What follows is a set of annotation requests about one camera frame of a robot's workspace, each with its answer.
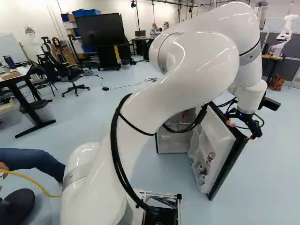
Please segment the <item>water bottle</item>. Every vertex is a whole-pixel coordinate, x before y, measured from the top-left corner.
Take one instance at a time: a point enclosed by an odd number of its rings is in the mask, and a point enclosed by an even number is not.
[[[15,66],[13,59],[9,55],[3,56],[3,58],[4,58],[4,61],[9,65],[9,68],[11,68],[11,69],[17,68]]]

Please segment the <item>blue jeans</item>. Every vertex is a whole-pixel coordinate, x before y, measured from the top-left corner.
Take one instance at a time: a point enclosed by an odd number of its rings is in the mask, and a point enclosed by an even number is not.
[[[0,162],[6,164],[10,171],[37,168],[59,183],[63,181],[65,165],[43,150],[0,148]]]

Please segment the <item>desk leg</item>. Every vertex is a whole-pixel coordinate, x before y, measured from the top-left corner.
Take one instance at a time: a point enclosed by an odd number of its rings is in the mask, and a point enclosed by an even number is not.
[[[273,76],[274,70],[275,70],[275,68],[276,68],[276,66],[277,66],[277,63],[278,63],[277,60],[274,61],[274,65],[273,65],[272,70],[271,70],[271,72],[270,72],[270,74],[269,74],[269,76],[268,76],[268,79],[267,79],[267,81],[266,81],[268,86],[269,86],[270,80],[271,80],[271,78],[272,78],[272,76]]]
[[[135,42],[132,41],[133,55],[135,56]]]
[[[14,94],[16,99],[20,102],[20,104],[25,108],[26,112],[29,114],[29,116],[35,121],[36,125],[32,128],[29,128],[15,136],[15,138],[22,137],[26,134],[29,134],[33,131],[36,131],[40,128],[46,127],[50,124],[53,124],[56,122],[56,120],[50,120],[43,122],[41,118],[38,116],[38,114],[34,111],[34,109],[31,108],[30,104],[27,102],[26,98],[22,95],[19,88],[16,84],[10,83],[8,85],[8,88],[11,90],[11,92]]]
[[[40,95],[38,94],[37,89],[32,85],[32,83],[30,82],[28,77],[24,78],[24,81],[26,82],[27,86],[29,87],[29,89],[31,90],[33,96],[38,100],[42,100],[42,98],[40,97]]]
[[[19,88],[16,84],[11,83],[9,84],[8,88],[11,90],[11,92],[14,94],[16,99],[20,102],[20,104],[25,108],[26,112],[29,114],[29,116],[37,123],[41,124],[42,120],[41,118],[36,114],[36,112],[31,108],[30,104],[27,102],[26,98],[22,95]]]

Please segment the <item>computer monitor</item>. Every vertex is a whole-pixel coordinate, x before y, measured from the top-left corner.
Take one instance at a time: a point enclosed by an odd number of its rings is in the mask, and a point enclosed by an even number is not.
[[[135,36],[136,37],[145,37],[146,36],[146,31],[145,30],[136,30],[135,31]]]
[[[119,13],[76,18],[85,46],[108,46],[126,43],[123,21]]]

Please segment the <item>bag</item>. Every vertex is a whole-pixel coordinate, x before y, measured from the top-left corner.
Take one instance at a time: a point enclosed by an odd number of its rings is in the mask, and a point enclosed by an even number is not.
[[[276,75],[275,77],[271,78],[269,83],[269,88],[271,90],[281,91],[284,83],[285,83],[285,78],[283,78],[280,75]]]

